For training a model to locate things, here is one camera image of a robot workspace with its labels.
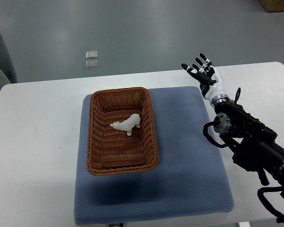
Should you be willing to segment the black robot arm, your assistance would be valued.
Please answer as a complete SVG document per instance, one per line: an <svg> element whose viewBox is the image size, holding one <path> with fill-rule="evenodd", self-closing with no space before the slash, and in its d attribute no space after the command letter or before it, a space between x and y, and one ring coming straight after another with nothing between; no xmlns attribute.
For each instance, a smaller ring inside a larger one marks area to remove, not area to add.
<svg viewBox="0 0 284 227"><path fill-rule="evenodd" d="M240 90L232 101L217 95L211 105L217 114L215 131L223 140L222 147L233 152L233 162L249 172L257 172L262 185L269 185L267 173L284 187L284 148L276 144L277 133L237 104Z"/></svg>

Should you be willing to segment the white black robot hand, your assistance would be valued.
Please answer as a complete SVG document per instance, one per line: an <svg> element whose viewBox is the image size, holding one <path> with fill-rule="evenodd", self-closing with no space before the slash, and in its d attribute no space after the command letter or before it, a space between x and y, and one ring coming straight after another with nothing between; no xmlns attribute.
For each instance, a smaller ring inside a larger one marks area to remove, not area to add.
<svg viewBox="0 0 284 227"><path fill-rule="evenodd" d="M228 102L230 98L224 91L224 82L219 70L204 54L201 53L200 58L195 59L199 67L195 64L190 67L185 63L182 63L181 67L200 83L201 94L212 107L221 102Z"/></svg>

